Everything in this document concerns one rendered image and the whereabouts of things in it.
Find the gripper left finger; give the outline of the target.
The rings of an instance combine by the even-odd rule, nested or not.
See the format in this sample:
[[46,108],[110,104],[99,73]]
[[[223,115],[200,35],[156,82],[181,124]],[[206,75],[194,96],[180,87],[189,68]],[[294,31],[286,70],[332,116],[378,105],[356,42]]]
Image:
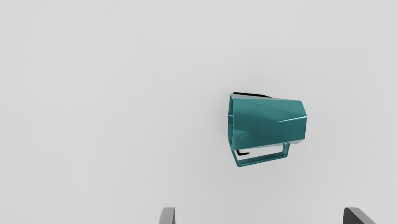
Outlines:
[[163,208],[160,214],[158,224],[175,224],[175,208]]

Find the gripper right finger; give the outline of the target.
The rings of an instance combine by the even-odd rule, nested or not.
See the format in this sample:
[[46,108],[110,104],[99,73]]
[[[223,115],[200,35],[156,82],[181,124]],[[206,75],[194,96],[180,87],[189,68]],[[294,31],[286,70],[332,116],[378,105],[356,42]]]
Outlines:
[[376,224],[364,211],[359,208],[345,208],[343,213],[343,224]]

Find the teal faceted mug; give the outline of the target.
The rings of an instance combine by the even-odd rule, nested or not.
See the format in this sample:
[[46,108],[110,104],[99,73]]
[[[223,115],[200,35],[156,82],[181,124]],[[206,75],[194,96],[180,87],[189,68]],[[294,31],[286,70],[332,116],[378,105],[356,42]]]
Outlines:
[[234,92],[228,110],[228,141],[237,167],[288,156],[305,139],[307,114],[300,100]]

